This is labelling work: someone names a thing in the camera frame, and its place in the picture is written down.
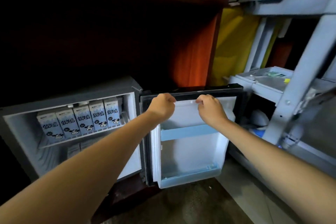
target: person's right hand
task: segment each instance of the person's right hand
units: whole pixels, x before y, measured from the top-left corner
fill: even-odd
[[[199,115],[209,126],[216,128],[217,125],[228,120],[220,101],[212,95],[200,95],[196,103],[199,104]]]

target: person's left hand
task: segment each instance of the person's left hand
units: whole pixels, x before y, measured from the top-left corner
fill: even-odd
[[[169,93],[161,93],[152,99],[148,113],[154,115],[158,123],[168,120],[174,113],[176,99]]]

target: metal post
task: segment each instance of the metal post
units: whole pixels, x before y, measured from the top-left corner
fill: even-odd
[[[276,107],[263,139],[277,144],[293,112],[305,96],[311,82],[316,78],[331,48],[336,42],[336,15],[324,15],[320,18],[299,63],[294,70]]]
[[[244,72],[249,72],[250,70],[259,69],[261,67],[267,47],[274,31],[274,27],[275,18],[261,19],[254,37]]]

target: person's right arm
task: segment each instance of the person's right arm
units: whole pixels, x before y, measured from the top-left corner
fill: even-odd
[[[201,118],[228,138],[308,223],[335,223],[336,180],[230,121],[218,99],[200,95]]]

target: yellow object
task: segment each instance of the yellow object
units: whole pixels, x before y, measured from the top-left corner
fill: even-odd
[[[223,9],[210,85],[224,85],[227,82],[223,77],[244,72],[259,20],[258,16],[244,14],[240,7]],[[262,68],[266,65],[278,28],[276,26],[271,37]]]

